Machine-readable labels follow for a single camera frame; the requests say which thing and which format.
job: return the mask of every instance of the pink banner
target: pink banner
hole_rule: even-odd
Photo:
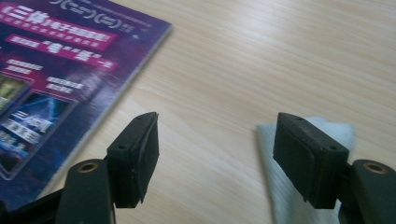
[[[112,71],[117,67],[117,63],[110,60],[102,59],[102,55],[93,52],[74,49],[59,43],[52,43],[50,41],[40,42],[20,35],[10,35],[6,39],[7,42],[24,46],[29,49],[36,49],[48,54],[57,55],[63,58],[74,60],[81,63],[87,63],[101,68],[102,70]]]
[[[104,50],[117,35],[51,18],[46,12],[0,3],[0,22],[73,44]]]

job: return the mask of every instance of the folded cloth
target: folded cloth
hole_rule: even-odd
[[[310,123],[321,129],[335,141],[350,151],[355,146],[355,129],[346,123],[333,123],[325,118],[307,118]],[[259,144],[267,187],[272,203],[275,224],[333,224],[339,223],[340,203],[334,209],[314,209],[286,177],[282,168],[273,159],[276,123],[259,124]]]

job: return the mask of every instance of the wooden table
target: wooden table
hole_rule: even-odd
[[[160,114],[146,200],[118,223],[272,223],[256,125],[280,111],[350,123],[353,159],[396,168],[394,1],[115,2],[174,25],[73,162]]]

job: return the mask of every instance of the purple magazine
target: purple magazine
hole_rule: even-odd
[[[0,201],[37,198],[171,24],[106,0],[0,1]]]

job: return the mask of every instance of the wood grain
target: wood grain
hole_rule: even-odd
[[[115,2],[174,25],[73,161],[160,114],[146,200],[119,223],[272,223],[256,125],[280,111],[353,124],[353,158],[396,168],[395,1]]]

